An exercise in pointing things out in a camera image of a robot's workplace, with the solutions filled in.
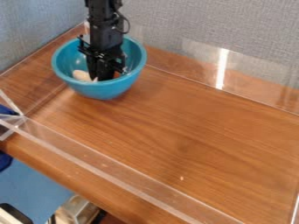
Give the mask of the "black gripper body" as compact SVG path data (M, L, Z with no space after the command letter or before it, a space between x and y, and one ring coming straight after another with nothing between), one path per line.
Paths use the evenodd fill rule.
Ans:
M125 41L125 19L113 18L99 24L85 21L86 33L79 35L79 51L89 57L101 59L126 58L122 45Z

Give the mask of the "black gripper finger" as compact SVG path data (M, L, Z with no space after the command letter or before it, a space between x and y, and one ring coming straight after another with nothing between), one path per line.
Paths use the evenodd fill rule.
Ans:
M99 59L87 57L89 74L93 81L101 81Z
M126 58L101 59L98 61L98 80L109 81L115 77L115 73L126 71Z

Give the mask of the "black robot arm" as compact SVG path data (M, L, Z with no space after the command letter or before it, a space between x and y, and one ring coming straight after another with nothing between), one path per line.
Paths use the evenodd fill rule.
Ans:
M115 72L126 71L127 56L122 50L125 22L122 0L86 0L89 8L87 35L79 35L79 51L87 56L89 74L94 81L114 79Z

